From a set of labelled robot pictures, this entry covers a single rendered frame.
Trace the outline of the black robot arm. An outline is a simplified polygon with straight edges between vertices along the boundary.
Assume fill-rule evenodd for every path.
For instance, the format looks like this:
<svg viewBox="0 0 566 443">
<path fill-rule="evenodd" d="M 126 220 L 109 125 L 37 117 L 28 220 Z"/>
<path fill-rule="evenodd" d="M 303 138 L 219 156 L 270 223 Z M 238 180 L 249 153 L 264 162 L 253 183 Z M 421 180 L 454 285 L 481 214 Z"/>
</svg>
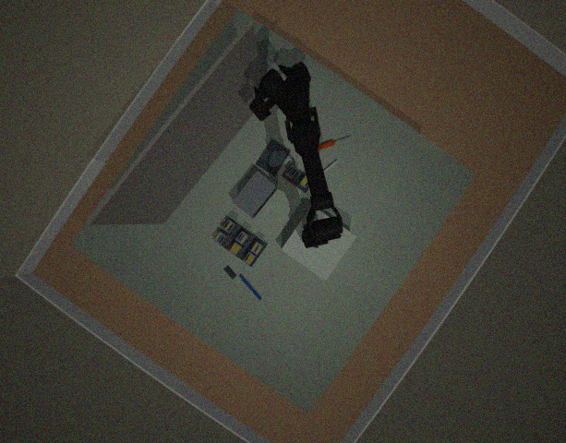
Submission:
<svg viewBox="0 0 566 443">
<path fill-rule="evenodd" d="M 294 143 L 295 151 L 302 157 L 311 193 L 311 208 L 307 214 L 307 224 L 302 232 L 305 247 L 326 245 L 328 241 L 341 238 L 343 219 L 334 207 L 319 156 L 320 128 L 317 107 L 309 107 L 309 78 L 295 73 L 283 80 L 279 72 L 272 68 L 259 83 L 257 91 L 266 99 L 279 103 L 286 93 L 287 105 L 285 128 L 288 139 Z M 315 121 L 311 121 L 314 116 Z M 292 124 L 292 130 L 290 126 Z M 336 217 L 313 221 L 316 210 L 332 208 Z"/>
</svg>

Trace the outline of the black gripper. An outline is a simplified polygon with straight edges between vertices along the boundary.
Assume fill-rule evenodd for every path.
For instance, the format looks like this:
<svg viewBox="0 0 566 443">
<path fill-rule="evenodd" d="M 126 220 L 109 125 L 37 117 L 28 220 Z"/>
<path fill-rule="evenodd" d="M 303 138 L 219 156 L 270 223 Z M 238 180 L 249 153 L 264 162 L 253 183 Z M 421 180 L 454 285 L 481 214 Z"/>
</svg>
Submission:
<svg viewBox="0 0 566 443">
<path fill-rule="evenodd" d="M 309 78 L 309 82 L 311 81 L 311 76 L 309 74 L 309 71 L 303 62 L 300 62 L 297 65 L 294 65 L 293 67 L 289 67 L 289 66 L 278 66 L 278 67 L 283 71 L 283 73 L 287 77 L 295 73 L 301 73 L 307 75 Z M 281 101 L 279 103 L 276 103 L 273 102 L 271 98 L 269 98 L 267 101 L 264 101 L 260 93 L 255 88 L 255 86 L 253 88 L 255 92 L 255 99 L 249 105 L 249 108 L 260 121 L 263 121 L 271 114 L 269 110 L 275 104 L 277 104 L 277 106 L 284 113 L 284 109 L 287 105 L 286 93 L 281 97 Z"/>
</svg>

